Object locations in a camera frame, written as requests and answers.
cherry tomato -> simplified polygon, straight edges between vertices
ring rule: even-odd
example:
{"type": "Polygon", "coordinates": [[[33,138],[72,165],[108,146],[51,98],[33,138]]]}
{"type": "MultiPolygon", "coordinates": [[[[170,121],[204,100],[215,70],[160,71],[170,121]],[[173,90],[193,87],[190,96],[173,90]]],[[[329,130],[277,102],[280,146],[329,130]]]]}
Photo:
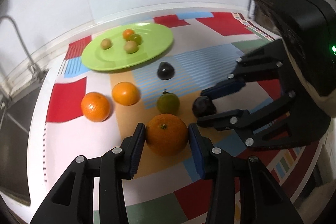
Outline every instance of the cherry tomato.
{"type": "Polygon", "coordinates": [[[129,40],[133,40],[138,46],[142,43],[142,38],[140,34],[131,34],[129,40]]]}
{"type": "Polygon", "coordinates": [[[132,35],[132,34],[135,34],[135,32],[132,30],[132,29],[126,29],[123,31],[123,38],[126,40],[126,41],[129,41],[129,37],[132,35]]]}

stainless steel sink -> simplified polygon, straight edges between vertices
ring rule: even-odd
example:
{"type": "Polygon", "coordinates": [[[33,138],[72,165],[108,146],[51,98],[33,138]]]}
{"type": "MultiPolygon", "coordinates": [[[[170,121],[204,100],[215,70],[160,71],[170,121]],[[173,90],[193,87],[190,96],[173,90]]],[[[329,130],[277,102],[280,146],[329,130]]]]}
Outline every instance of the stainless steel sink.
{"type": "Polygon", "coordinates": [[[13,98],[0,87],[0,191],[25,205],[30,204],[27,179],[27,147],[30,124],[41,86],[46,75],[32,60],[17,25],[9,20],[16,31],[20,44],[32,68],[30,84],[13,98]]]}

green fruit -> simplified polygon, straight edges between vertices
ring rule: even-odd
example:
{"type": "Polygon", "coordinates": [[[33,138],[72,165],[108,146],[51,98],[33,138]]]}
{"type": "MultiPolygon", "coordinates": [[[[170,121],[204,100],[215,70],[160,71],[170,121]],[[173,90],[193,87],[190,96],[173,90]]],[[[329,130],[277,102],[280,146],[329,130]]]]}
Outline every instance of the green fruit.
{"type": "Polygon", "coordinates": [[[180,100],[176,94],[166,92],[165,90],[157,100],[156,106],[162,114],[169,113],[176,115],[179,111],[180,100]]]}
{"type": "Polygon", "coordinates": [[[103,50],[107,50],[108,48],[112,47],[112,42],[110,39],[108,38],[104,38],[101,43],[100,43],[100,47],[103,49],[103,50]]]}
{"type": "Polygon", "coordinates": [[[130,40],[130,41],[127,41],[127,42],[125,43],[124,50],[125,50],[128,54],[131,54],[131,53],[137,52],[137,51],[139,50],[139,47],[138,47],[138,45],[137,45],[136,42],[130,40]]]}
{"type": "Polygon", "coordinates": [[[138,45],[140,45],[142,43],[142,38],[140,36],[140,34],[131,34],[129,36],[129,40],[133,40],[134,42],[136,42],[138,45]]]}

small orange fruit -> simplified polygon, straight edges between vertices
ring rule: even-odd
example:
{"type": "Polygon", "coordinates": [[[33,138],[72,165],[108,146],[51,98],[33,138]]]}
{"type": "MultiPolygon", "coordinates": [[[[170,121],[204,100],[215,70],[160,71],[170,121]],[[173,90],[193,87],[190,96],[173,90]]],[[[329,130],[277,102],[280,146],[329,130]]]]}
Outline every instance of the small orange fruit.
{"type": "Polygon", "coordinates": [[[185,148],[187,142],[187,126],[172,114],[157,115],[146,127],[146,143],[159,156],[174,156],[185,148]]]}
{"type": "Polygon", "coordinates": [[[132,30],[132,29],[126,29],[123,31],[123,38],[128,41],[129,40],[129,37],[132,35],[132,34],[135,34],[135,32],[132,30]]]}
{"type": "Polygon", "coordinates": [[[130,82],[120,82],[112,90],[113,99],[124,106],[134,105],[140,100],[138,88],[130,82]]]}
{"type": "Polygon", "coordinates": [[[110,115],[110,102],[98,92],[89,92],[81,102],[82,112],[92,122],[102,122],[110,115]]]}

green tomato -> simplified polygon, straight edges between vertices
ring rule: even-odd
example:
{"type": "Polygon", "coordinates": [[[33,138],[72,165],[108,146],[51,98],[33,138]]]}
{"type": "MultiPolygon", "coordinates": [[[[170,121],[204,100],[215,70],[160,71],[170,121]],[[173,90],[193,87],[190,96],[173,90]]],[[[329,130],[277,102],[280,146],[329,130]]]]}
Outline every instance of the green tomato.
{"type": "Polygon", "coordinates": [[[137,43],[137,45],[140,45],[142,43],[142,37],[140,34],[137,34],[137,33],[131,34],[129,36],[129,40],[134,41],[135,43],[137,43]]]}

